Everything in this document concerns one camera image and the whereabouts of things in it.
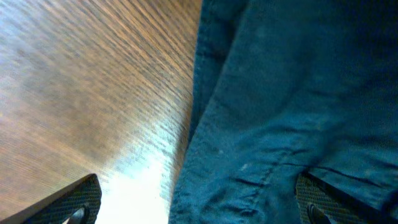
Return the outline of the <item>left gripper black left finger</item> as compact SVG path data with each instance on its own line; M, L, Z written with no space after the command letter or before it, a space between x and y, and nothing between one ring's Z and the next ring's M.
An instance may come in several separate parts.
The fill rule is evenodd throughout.
M96 174L89 174L26 209L1 220L1 224L95 224L102 191Z

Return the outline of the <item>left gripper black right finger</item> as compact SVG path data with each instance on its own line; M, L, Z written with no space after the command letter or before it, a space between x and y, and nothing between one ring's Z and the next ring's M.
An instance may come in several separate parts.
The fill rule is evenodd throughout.
M381 212L310 174L298 176L295 198L304 224L382 222Z

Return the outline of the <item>dark blue garment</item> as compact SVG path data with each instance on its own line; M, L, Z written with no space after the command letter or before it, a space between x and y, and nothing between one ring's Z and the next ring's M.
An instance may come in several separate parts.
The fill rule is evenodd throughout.
M203 1L170 223L299 223L312 175L397 221L397 2Z

